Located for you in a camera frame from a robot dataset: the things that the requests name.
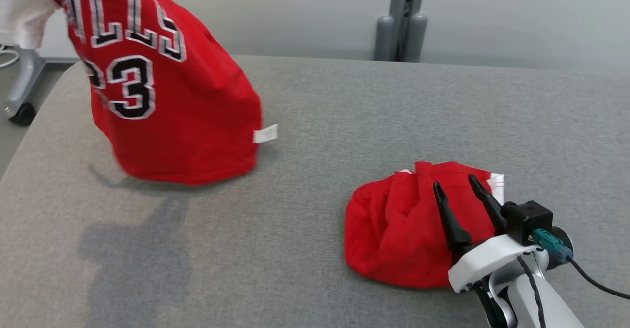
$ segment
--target metal stand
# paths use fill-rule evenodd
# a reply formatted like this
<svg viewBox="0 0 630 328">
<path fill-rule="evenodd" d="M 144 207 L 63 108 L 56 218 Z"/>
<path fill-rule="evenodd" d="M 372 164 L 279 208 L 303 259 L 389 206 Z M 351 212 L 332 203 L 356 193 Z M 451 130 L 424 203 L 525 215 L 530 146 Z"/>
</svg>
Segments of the metal stand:
<svg viewBox="0 0 630 328">
<path fill-rule="evenodd" d="M 378 19 L 374 60 L 418 62 L 428 18 L 422 0 L 391 0 L 389 15 Z"/>
<path fill-rule="evenodd" d="M 33 86 L 41 77 L 44 68 L 52 64 L 73 64 L 76 63 L 78 59 L 43 59 L 35 50 L 24 50 L 20 48 L 19 51 L 20 74 L 9 92 L 4 113 L 11 121 L 20 125 L 27 125 L 32 122 L 34 109 L 33 106 L 25 103 L 25 101 L 29 94 L 33 92 Z M 26 110 L 27 116 L 22 117 L 24 110 Z"/>
</svg>

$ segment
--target white wall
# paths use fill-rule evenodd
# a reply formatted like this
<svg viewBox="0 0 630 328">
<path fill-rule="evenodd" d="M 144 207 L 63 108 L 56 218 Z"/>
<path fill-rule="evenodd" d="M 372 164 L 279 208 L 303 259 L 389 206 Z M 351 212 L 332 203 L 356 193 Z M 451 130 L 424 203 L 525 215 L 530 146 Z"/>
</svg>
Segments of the white wall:
<svg viewBox="0 0 630 328">
<path fill-rule="evenodd" d="M 421 62 L 630 68 L 630 0 L 423 0 Z"/>
<path fill-rule="evenodd" d="M 230 53 L 371 59 L 377 19 L 390 0 L 174 0 Z M 43 56 L 74 56 L 61 14 L 47 27 Z"/>
<path fill-rule="evenodd" d="M 389 0 L 175 0 L 235 54 L 371 59 Z M 421 61 L 630 68 L 630 0 L 423 0 Z M 74 55 L 59 14 L 42 54 Z"/>
</svg>

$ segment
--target number 23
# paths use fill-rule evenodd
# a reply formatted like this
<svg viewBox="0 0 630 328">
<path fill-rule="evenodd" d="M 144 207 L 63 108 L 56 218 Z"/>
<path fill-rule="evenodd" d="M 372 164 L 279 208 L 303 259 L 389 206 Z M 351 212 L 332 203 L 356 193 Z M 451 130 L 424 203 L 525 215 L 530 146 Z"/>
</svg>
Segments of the number 23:
<svg viewBox="0 0 630 328">
<path fill-rule="evenodd" d="M 107 68 L 107 80 L 103 71 L 95 63 L 83 60 L 88 69 L 90 83 L 104 90 L 107 84 L 122 83 L 122 97 L 125 100 L 109 100 L 102 92 L 97 91 L 110 110 L 122 119 L 146 119 L 155 110 L 155 90 L 153 89 L 153 63 L 144 56 L 126 56 L 115 59 Z M 131 105 L 128 99 L 135 99 Z"/>
</svg>

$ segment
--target gray cushion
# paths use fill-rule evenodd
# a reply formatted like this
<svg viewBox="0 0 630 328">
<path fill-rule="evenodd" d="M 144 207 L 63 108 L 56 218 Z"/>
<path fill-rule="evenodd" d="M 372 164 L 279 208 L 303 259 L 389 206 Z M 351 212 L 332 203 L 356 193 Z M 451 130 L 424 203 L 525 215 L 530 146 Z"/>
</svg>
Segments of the gray cushion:
<svg viewBox="0 0 630 328">
<path fill-rule="evenodd" d="M 382 285 L 344 262 L 353 191 L 416 160 L 506 174 L 506 199 L 551 209 L 576 260 L 630 292 L 630 77 L 237 61 L 281 137 L 254 173 L 198 189 L 121 173 L 83 68 L 66 73 L 0 182 L 0 326 L 484 327 L 474 294 Z M 627 326 L 627 301 L 572 267 L 547 279 L 584 326 Z"/>
</svg>

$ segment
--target gray floor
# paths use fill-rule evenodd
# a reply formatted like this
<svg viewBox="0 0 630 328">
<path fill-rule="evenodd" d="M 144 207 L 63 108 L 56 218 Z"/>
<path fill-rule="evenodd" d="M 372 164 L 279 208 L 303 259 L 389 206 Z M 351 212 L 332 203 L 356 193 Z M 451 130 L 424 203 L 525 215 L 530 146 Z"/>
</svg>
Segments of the gray floor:
<svg viewBox="0 0 630 328">
<path fill-rule="evenodd" d="M 69 65 L 47 67 L 45 69 L 40 81 L 38 81 L 33 88 L 34 93 L 29 96 L 29 101 L 32 102 L 36 108 L 39 108 L 41 104 L 43 104 L 43 101 L 45 101 L 52 87 L 68 67 Z M 4 105 L 9 90 L 11 90 L 19 72 L 20 63 L 0 70 L 0 105 Z M 0 178 L 2 178 L 4 171 L 9 165 L 16 149 L 20 146 L 20 142 L 22 142 L 27 130 L 29 130 L 29 128 L 12 124 L 4 115 L 0 117 Z"/>
</svg>

